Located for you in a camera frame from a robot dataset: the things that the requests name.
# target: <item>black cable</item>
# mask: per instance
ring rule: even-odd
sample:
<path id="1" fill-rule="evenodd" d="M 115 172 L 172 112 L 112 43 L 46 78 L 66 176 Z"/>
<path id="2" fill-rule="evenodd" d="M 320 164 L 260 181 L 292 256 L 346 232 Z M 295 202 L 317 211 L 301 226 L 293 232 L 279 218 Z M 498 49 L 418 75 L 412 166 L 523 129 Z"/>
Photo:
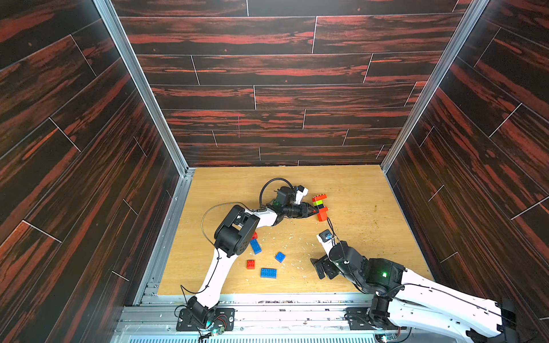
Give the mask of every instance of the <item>black cable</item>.
<path id="1" fill-rule="evenodd" d="M 288 180 L 283 179 L 282 177 L 276 177 L 276 178 L 274 178 L 274 179 L 272 179 L 272 180 L 267 181 L 267 183 L 265 184 L 265 186 L 263 186 L 263 188 L 261 188 L 261 192 L 259 192 L 259 206 L 260 206 L 261 208 L 265 208 L 265 205 L 263 205 L 263 200 L 262 200 L 262 199 L 263 199 L 263 192 L 265 191 L 265 188 L 267 188 L 267 186 L 268 186 L 271 182 L 273 182 L 273 181 L 278 181 L 278 180 L 286 182 L 286 183 L 290 186 L 291 189 L 294 189 L 294 186 L 292 186 L 292 184 L 291 184 Z"/>

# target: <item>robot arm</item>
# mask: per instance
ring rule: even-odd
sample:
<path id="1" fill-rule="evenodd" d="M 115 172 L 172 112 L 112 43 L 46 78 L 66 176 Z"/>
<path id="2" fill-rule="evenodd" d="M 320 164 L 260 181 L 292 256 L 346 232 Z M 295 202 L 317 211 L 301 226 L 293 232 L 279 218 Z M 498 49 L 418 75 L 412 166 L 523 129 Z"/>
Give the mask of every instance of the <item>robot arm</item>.
<path id="1" fill-rule="evenodd" d="M 518 342 L 510 302 L 461 293 L 384 258 L 368 260 L 347 242 L 336 244 L 328 230 L 317 238 L 326 252 L 319 260 L 311 259 L 318 276 L 333 279 L 340 274 L 361 292 L 373 294 L 363 318 L 372 326 L 421 328 L 468 343 Z"/>
<path id="2" fill-rule="evenodd" d="M 207 329 L 213 323 L 225 279 L 257 228 L 275 226 L 284 217 L 307 218 L 318 213 L 314 206 L 301 201 L 306 194 L 307 189 L 303 186 L 281 187 L 264 210 L 250 211 L 239 205 L 230 210 L 215 231 L 214 257 L 201 291 L 188 301 L 189 314 L 201 329 Z"/>

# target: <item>blue lego brick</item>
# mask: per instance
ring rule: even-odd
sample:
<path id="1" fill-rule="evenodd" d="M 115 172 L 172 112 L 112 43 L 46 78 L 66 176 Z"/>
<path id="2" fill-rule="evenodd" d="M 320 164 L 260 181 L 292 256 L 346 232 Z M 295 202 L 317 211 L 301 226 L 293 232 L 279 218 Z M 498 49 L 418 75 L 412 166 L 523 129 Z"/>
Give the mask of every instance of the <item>blue lego brick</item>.
<path id="1" fill-rule="evenodd" d="M 276 254 L 276 256 L 274 257 L 275 260 L 277 260 L 278 262 L 282 263 L 282 261 L 284 261 L 284 259 L 286 258 L 286 255 L 279 252 L 278 254 Z"/>
<path id="2" fill-rule="evenodd" d="M 262 278 L 276 279 L 276 269 L 262 268 L 260 276 Z"/>
<path id="3" fill-rule="evenodd" d="M 257 239 L 252 239 L 250 241 L 251 248 L 254 249 L 254 255 L 257 255 L 261 252 L 261 247 L 257 242 Z"/>

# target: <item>wooden table surface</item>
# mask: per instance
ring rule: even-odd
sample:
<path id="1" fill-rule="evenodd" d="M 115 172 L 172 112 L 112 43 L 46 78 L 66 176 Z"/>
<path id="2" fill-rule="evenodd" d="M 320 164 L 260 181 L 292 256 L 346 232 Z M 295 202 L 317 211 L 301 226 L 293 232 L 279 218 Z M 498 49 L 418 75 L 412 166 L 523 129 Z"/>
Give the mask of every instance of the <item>wooden table surface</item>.
<path id="1" fill-rule="evenodd" d="M 230 201 L 257 209 L 261 187 L 275 177 L 308 188 L 304 198 L 308 203 L 312 203 L 312 196 L 325 193 L 328 198 L 324 204 L 336 234 L 359 253 L 367 258 L 387 258 L 432 279 L 379 166 L 215 167 L 196 170 L 159 295 L 181 294 L 180 284 L 191 291 L 198 291 L 202 285 L 214 253 L 200 230 L 205 211 Z M 283 185 L 280 181 L 271 183 L 265 190 L 264 203 L 273 199 L 274 191 Z M 215 208 L 206 216 L 204 230 L 212 241 L 215 229 L 232 206 Z M 254 256 L 248 247 L 234 263 L 222 292 L 356 292 L 341 276 L 319 280 L 310 262 L 310 258 L 325 254 L 316 235 L 327 228 L 328 224 L 319 222 L 316 215 L 285 218 L 272 228 L 259 228 L 258 242 L 263 251 Z M 283 263 L 275 260 L 279 251 L 286 255 Z M 255 270 L 246 269 L 247 260 L 255 260 Z M 277 279 L 260 278 L 262 267 L 277 269 Z"/>

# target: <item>side wall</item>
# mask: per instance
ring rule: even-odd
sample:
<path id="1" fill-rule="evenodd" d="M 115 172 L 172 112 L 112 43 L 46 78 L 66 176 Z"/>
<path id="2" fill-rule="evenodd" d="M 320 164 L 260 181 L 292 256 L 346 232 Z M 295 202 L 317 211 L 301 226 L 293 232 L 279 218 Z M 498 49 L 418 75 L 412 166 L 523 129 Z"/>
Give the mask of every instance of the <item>side wall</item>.
<path id="1" fill-rule="evenodd" d="M 380 164 L 468 0 L 113 0 L 191 167 Z"/>
<path id="2" fill-rule="evenodd" d="M 91 0 L 0 13 L 0 341 L 107 341 L 178 174 Z"/>
<path id="3" fill-rule="evenodd" d="M 549 7 L 492 0 L 387 176 L 437 278 L 549 341 Z"/>

